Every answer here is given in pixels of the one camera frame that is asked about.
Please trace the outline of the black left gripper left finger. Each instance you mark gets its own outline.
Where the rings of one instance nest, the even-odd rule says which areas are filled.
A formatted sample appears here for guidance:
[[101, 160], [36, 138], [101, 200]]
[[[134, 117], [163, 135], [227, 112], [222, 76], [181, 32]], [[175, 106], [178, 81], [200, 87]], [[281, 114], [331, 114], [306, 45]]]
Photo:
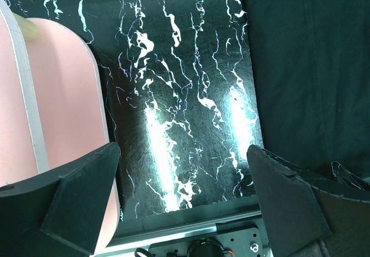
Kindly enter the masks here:
[[118, 162], [108, 143], [1, 187], [1, 256], [93, 255]]

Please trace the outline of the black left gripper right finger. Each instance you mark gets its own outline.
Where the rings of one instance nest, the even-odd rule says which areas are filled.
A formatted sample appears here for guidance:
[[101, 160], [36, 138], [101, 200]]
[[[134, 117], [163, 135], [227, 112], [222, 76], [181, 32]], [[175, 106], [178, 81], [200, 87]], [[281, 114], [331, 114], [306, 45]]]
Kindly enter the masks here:
[[252, 145], [247, 161], [274, 256], [369, 256], [369, 182], [326, 176]]

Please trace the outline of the black daisy print t-shirt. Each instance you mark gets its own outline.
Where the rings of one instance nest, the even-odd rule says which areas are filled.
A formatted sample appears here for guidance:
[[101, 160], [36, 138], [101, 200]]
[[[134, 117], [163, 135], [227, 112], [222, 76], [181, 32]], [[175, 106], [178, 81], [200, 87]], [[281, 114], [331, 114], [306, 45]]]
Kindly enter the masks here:
[[369, 0], [245, 0], [265, 148], [369, 177]]

